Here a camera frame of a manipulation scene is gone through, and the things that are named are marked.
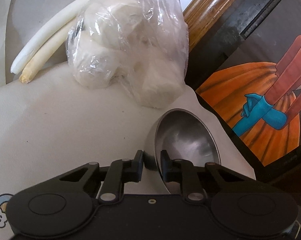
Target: white leather surface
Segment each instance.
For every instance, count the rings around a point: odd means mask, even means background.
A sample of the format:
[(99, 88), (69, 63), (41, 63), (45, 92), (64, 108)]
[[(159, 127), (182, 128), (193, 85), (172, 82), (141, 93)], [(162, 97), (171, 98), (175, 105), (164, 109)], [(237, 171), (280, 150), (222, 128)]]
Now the white leather surface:
[[(106, 166), (116, 159), (133, 158), (143, 149), (153, 123), (172, 108), (187, 109), (207, 125), (222, 165), (255, 177), (190, 87), (167, 109), (156, 110), (138, 106), (119, 84), (88, 90), (62, 63), (40, 72), (29, 84), (14, 81), (0, 88), (0, 195), (15, 194), (90, 161)], [(142, 182), (128, 183), (125, 192), (163, 193), (145, 169)], [(11, 235), (9, 227), (0, 229), (0, 239)]]

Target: blue glove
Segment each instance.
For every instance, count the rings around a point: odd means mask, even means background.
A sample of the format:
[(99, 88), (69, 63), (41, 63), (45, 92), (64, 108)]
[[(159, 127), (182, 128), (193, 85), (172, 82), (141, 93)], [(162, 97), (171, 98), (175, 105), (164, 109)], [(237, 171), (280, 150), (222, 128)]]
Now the blue glove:
[(241, 136), (261, 118), (277, 130), (284, 126), (287, 121), (286, 115), (267, 103), (264, 96), (253, 93), (247, 94), (245, 97), (247, 102), (243, 105), (243, 112), (241, 113), (243, 118), (233, 127), (237, 136)]

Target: plastic bag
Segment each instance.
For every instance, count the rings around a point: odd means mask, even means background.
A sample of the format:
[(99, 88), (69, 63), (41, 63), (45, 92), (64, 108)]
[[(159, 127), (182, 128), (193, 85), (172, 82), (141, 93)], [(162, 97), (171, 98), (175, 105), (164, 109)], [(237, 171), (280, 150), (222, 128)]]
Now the plastic bag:
[(188, 27), (179, 0), (90, 0), (66, 41), (75, 79), (121, 82), (143, 106), (163, 108), (184, 91)]

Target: illustration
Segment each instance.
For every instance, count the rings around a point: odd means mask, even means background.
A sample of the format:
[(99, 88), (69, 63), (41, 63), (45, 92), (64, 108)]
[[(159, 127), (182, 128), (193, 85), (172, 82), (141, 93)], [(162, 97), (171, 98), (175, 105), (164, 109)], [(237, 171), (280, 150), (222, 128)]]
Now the illustration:
[(219, 70), (196, 92), (264, 166), (274, 162), (300, 143), (301, 35), (277, 64), (253, 62)]
[(6, 218), (6, 206), (8, 201), (11, 199), (11, 194), (2, 194), (0, 195), (0, 228), (4, 228), (7, 223)]

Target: stainless steel bowl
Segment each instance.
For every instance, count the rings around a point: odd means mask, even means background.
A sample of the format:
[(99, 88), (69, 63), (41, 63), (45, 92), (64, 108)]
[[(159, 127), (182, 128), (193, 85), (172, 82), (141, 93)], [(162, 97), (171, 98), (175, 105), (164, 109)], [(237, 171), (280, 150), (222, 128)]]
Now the stainless steel bowl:
[(171, 159), (190, 160), (194, 166), (204, 166), (207, 162), (220, 164), (217, 146), (209, 130), (185, 109), (171, 109), (161, 116), (152, 126), (144, 148), (145, 167), (154, 171), (156, 183), (160, 181), (170, 193), (179, 193), (178, 183), (161, 180), (161, 150), (167, 150)]

